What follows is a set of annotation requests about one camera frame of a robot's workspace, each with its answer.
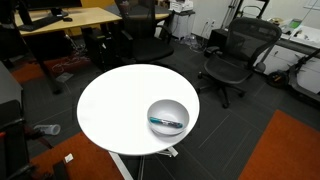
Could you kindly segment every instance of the chair base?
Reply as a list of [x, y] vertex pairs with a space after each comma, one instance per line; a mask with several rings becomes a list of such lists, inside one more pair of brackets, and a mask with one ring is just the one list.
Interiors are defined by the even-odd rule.
[[[230, 100], [229, 100], [229, 97], [228, 97], [227, 89], [226, 89], [227, 87], [239, 91], [239, 92], [240, 92], [240, 93], [238, 94], [239, 97], [244, 97], [245, 94], [246, 94], [246, 91], [244, 91], [243, 89], [240, 89], [240, 88], [237, 87], [237, 86], [225, 84], [225, 83], [223, 83], [223, 82], [220, 82], [220, 81], [217, 81], [217, 80], [213, 79], [213, 78], [212, 78], [211, 76], [209, 76], [208, 74], [199, 72], [199, 74], [198, 74], [198, 79], [202, 79], [203, 77], [206, 77], [206, 78], [209, 78], [209, 79], [215, 81], [215, 82], [216, 82], [215, 85], [217, 85], [218, 90], [220, 90], [220, 89], [222, 90], [222, 93], [223, 93], [223, 96], [224, 96], [224, 100], [225, 100], [225, 101], [222, 103], [222, 107], [225, 108], [225, 109], [228, 108], [228, 107], [230, 106], [230, 104], [231, 104], [231, 102], [230, 102]], [[202, 87], [197, 87], [197, 88], [196, 88], [196, 92], [197, 92], [198, 94], [200, 94], [202, 90], [211, 88], [211, 87], [213, 87], [213, 86], [214, 86], [214, 85], [206, 85], [206, 86], [202, 86]]]

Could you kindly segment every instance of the paper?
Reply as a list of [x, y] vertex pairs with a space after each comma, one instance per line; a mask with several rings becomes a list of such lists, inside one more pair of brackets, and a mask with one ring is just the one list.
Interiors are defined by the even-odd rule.
[[58, 76], [58, 77], [56, 78], [56, 80], [63, 83], [63, 82], [66, 82], [68, 79], [70, 79], [72, 76], [73, 76], [73, 74], [64, 72], [63, 74], [61, 74], [60, 76]]
[[70, 154], [68, 154], [68, 156], [64, 157], [64, 160], [66, 161], [66, 163], [68, 163], [68, 162], [72, 161], [72, 160], [73, 160], [73, 156], [72, 156], [72, 154], [71, 154], [71, 153], [70, 153]]

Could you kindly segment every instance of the white round table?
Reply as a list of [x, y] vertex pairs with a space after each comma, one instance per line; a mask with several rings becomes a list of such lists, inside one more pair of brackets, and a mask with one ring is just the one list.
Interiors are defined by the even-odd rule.
[[[149, 127], [148, 108], [156, 101], [180, 102], [189, 112], [186, 129], [174, 136]], [[148, 155], [185, 138], [199, 115], [199, 99], [180, 74], [155, 65], [128, 65], [92, 81], [78, 102], [77, 116], [84, 134], [96, 145], [122, 155]]]

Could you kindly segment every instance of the orange carpet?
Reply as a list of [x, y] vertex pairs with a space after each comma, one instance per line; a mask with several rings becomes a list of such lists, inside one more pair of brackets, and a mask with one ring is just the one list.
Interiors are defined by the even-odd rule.
[[39, 174], [52, 173], [53, 164], [69, 153], [74, 158], [66, 164], [70, 180], [124, 179], [109, 153], [93, 144], [82, 132], [33, 158], [31, 163], [38, 166]]
[[239, 179], [320, 179], [319, 153], [320, 132], [277, 110]]
[[[74, 61], [71, 62], [67, 58], [45, 61], [44, 64], [54, 77], [58, 77], [63, 72], [72, 72], [74, 69], [85, 67], [90, 61]], [[33, 79], [44, 77], [44, 73], [40, 65], [35, 61], [27, 61], [19, 65], [19, 68], [11, 72], [12, 76], [19, 82], [24, 83]]]

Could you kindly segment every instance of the mesh chair back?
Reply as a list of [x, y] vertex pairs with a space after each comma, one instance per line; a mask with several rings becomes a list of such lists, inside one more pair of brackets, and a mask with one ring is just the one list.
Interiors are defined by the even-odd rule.
[[115, 0], [125, 30], [133, 38], [153, 37], [155, 33], [155, 0]]
[[257, 57], [274, 45], [281, 30], [267, 21], [253, 18], [237, 18], [229, 26], [225, 53], [245, 61], [251, 69]]

